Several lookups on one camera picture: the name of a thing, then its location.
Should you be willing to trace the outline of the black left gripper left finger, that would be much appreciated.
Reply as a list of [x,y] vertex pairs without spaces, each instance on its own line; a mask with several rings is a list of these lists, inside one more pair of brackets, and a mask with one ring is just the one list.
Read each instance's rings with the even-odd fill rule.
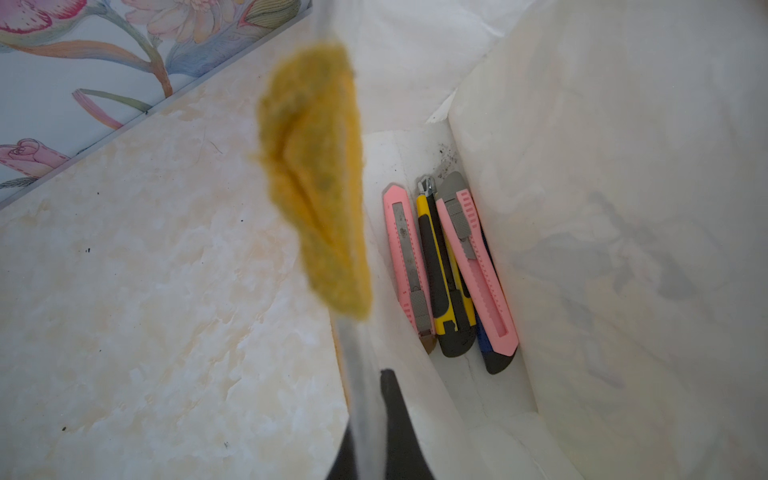
[[357,466],[354,438],[350,425],[347,425],[336,458],[326,480],[357,480]]

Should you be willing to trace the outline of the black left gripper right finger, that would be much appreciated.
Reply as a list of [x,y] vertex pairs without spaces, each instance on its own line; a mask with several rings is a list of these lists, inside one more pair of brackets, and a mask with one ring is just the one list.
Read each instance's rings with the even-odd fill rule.
[[381,391],[387,411],[386,479],[434,480],[420,448],[396,373],[381,371]]

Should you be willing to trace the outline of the blue utility knife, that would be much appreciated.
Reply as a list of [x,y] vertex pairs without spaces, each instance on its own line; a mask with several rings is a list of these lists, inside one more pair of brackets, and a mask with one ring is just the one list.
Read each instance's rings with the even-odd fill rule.
[[[482,236],[485,250],[491,262],[494,275],[496,276],[496,280],[499,283],[502,299],[506,301],[506,295],[504,294],[503,288],[501,287],[501,281],[498,279],[496,266],[495,266],[493,256],[491,254],[484,231],[481,231],[481,236]],[[477,328],[478,328],[477,340],[478,340],[479,349],[484,361],[486,371],[490,375],[499,374],[500,372],[504,371],[513,362],[515,355],[517,354],[517,350],[515,350],[515,352],[511,356],[503,355],[496,352],[492,347],[488,334],[486,333],[486,330],[485,330],[485,325],[483,324],[479,311],[477,310],[476,307],[475,307],[475,315],[476,315]]]

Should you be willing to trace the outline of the yellow black utility knife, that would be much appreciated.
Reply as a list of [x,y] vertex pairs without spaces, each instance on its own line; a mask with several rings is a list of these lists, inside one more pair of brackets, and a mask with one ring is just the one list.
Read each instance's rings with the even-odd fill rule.
[[417,188],[417,221],[433,324],[442,353],[448,358],[455,358],[464,355],[473,346],[477,321],[471,299],[462,288],[463,280],[453,253],[443,235],[434,178],[421,177]]

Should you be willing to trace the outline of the pink utility knife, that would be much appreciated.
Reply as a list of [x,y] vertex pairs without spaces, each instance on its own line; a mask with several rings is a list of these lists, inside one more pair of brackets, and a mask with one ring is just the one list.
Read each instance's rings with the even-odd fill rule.
[[431,353],[437,338],[412,204],[406,189],[396,183],[385,188],[382,202],[397,298],[423,348]]
[[513,357],[519,347],[518,334],[484,241],[479,213],[461,173],[452,172],[443,179],[436,208],[491,351]]

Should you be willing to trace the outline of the white canvas pouch yellow handles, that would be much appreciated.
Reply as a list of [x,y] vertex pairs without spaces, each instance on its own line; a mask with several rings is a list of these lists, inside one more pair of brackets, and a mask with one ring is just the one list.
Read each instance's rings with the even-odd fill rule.
[[587,479],[767,475],[767,5],[537,1],[449,122]]

